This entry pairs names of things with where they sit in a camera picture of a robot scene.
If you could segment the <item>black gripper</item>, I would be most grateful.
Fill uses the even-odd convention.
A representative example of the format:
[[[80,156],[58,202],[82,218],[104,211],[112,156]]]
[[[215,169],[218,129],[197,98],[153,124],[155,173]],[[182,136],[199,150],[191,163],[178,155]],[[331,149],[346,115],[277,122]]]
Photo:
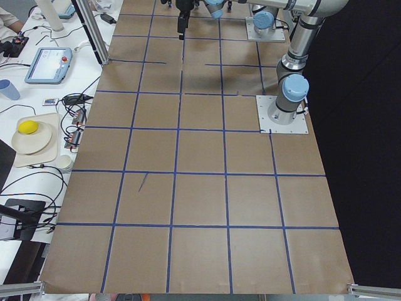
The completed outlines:
[[[177,32],[180,40],[184,40],[184,33],[188,28],[190,12],[194,9],[194,0],[176,0],[175,6],[180,11],[177,20]]]

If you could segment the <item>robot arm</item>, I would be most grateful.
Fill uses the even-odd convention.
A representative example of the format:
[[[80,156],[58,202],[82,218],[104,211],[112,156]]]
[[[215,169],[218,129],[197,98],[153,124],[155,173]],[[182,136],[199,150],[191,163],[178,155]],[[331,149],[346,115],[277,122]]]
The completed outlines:
[[[276,29],[289,29],[288,26],[277,26],[277,9],[268,9],[262,7],[262,10],[253,10],[253,25],[254,31],[258,36],[268,34]]]
[[[308,51],[325,18],[341,11],[347,1],[248,1],[261,10],[254,14],[259,29],[272,26],[274,16],[270,10],[300,11],[301,17],[285,54],[276,67],[278,96],[268,108],[269,119],[276,124],[289,125],[297,116],[299,104],[305,99],[309,83],[302,75]]]

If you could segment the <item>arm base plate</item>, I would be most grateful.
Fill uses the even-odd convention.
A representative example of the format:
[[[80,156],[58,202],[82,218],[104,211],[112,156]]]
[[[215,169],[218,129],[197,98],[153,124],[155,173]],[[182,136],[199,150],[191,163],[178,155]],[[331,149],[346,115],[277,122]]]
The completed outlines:
[[[294,112],[281,111],[276,106],[276,96],[256,96],[259,131],[265,134],[308,134],[302,104]]]
[[[268,29],[258,29],[255,27],[253,17],[246,17],[246,32],[249,41],[284,43],[284,26],[282,22],[276,20],[276,25]]]

